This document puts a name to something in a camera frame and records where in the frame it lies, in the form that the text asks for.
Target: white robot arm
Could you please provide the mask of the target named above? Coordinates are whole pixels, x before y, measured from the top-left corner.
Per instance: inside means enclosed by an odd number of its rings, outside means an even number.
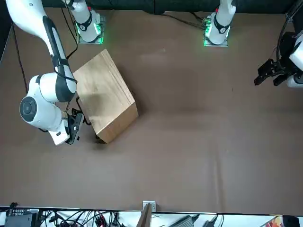
[[[274,86],[286,81],[289,87],[303,87],[303,31],[299,34],[285,32],[279,46],[281,57],[268,59],[259,69],[255,85],[275,77]]]
[[[209,16],[211,24],[205,33],[205,38],[211,45],[221,45],[224,43],[235,13],[235,0],[220,0],[218,12],[214,12]]]
[[[80,37],[87,43],[96,41],[100,36],[100,31],[97,29],[100,15],[92,9],[89,10],[85,0],[62,1],[74,16]]]
[[[18,27],[45,42],[54,67],[54,72],[34,76],[30,80],[28,94],[20,104],[20,115],[27,123],[48,130],[56,145],[72,144],[83,114],[76,113],[71,117],[54,104],[71,101],[76,92],[76,80],[57,29],[46,15],[41,0],[6,0],[6,4]]]

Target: wooden box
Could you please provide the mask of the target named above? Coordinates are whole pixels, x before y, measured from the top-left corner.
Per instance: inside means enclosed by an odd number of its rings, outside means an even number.
[[[138,117],[135,100],[106,49],[74,72],[74,77],[86,117],[105,143]]]

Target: mounting plate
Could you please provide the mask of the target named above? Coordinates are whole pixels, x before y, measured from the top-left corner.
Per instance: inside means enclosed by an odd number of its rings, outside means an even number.
[[[144,210],[145,206],[147,204],[149,204],[149,203],[151,204],[152,212],[153,213],[156,212],[156,201],[143,201],[143,208],[142,208],[142,210]]]
[[[97,25],[97,27],[100,29],[100,35],[99,38],[97,38],[93,42],[86,42],[82,39],[80,34],[77,32],[77,42],[79,44],[103,44],[104,42],[104,31],[105,31],[105,25],[106,25],[106,16],[101,16],[100,14],[97,14],[97,17],[100,17],[100,24]]]
[[[203,36],[203,45],[204,45],[204,46],[216,46],[216,47],[228,47],[228,42],[227,42],[227,39],[225,39],[225,41],[224,41],[221,45],[212,45],[212,44],[207,40],[207,38],[205,37],[205,33],[204,33],[204,36]]]

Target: brown table surface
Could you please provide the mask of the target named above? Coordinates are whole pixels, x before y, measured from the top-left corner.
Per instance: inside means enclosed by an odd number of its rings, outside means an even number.
[[[61,11],[46,12],[69,53]],[[303,90],[253,83],[285,17],[236,15],[229,48],[204,48],[202,31],[174,19],[106,14],[105,44],[80,45],[71,69],[106,47],[139,119],[111,144],[84,125],[78,144],[56,147],[19,116],[25,92],[11,37],[0,65],[0,204],[140,210],[155,200],[158,211],[303,214]],[[27,79],[51,72],[46,45],[16,30]]]

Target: electronic device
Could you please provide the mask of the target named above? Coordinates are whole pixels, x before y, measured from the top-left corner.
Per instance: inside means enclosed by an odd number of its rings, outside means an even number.
[[[6,213],[4,227],[40,227],[39,209],[10,209]]]

